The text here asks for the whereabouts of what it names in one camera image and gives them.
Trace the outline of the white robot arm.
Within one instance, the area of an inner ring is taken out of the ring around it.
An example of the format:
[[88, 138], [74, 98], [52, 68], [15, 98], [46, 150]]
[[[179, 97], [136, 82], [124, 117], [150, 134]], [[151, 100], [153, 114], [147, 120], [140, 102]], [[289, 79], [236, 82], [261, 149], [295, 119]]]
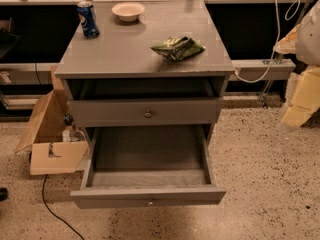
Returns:
[[274, 45], [273, 50], [295, 54], [307, 65], [297, 79], [281, 118], [281, 123], [288, 128], [301, 127], [320, 109], [320, 1]]

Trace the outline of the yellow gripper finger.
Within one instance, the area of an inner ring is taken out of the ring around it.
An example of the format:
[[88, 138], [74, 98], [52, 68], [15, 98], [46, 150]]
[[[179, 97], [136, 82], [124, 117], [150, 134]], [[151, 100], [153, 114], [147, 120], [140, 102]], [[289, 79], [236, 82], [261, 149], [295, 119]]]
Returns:
[[308, 66], [297, 78], [281, 122], [290, 128], [301, 127], [319, 109], [320, 68]]
[[300, 25], [295, 26], [285, 37], [277, 41], [273, 50], [279, 54], [295, 54], [299, 27]]

